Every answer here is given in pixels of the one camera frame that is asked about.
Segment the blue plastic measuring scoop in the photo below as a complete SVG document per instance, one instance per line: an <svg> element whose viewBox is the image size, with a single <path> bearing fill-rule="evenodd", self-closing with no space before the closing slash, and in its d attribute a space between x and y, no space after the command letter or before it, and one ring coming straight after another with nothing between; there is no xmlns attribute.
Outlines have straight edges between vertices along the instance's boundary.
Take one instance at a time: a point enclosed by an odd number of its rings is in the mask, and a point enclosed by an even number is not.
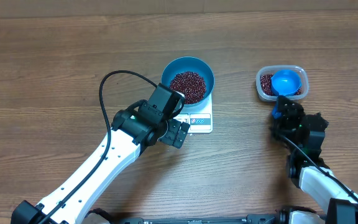
<svg viewBox="0 0 358 224"><path fill-rule="evenodd" d="M296 93L302 87L301 78L293 70L279 70L270 79L271 91L276 97L276 103L272 110L274 119L282 117L284 100L294 100Z"/></svg>

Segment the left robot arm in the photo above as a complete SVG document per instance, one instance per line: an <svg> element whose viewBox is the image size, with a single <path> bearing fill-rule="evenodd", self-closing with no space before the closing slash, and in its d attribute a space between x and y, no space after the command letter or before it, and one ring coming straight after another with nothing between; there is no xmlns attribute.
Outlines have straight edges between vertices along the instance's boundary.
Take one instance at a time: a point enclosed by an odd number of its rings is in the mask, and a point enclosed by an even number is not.
<svg viewBox="0 0 358 224"><path fill-rule="evenodd" d="M11 223L82 223L110 183L147 147L160 141L181 148L190 126L175 116L184 104L183 94L160 83L148 100L118 111L94 153L37 205L21 202Z"/></svg>

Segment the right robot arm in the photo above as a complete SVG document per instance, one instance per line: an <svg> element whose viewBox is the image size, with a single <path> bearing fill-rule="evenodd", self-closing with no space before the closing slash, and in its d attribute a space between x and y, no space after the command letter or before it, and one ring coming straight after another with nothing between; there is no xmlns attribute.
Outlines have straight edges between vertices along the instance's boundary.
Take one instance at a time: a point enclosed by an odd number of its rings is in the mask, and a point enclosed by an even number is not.
<svg viewBox="0 0 358 224"><path fill-rule="evenodd" d="M306 114L301 104L279 96L272 110L272 137L284 143L286 173L295 187L323 210L288 206L278 212L277 223L358 223L358 195L337 179L321 158L328 122L320 113Z"/></svg>

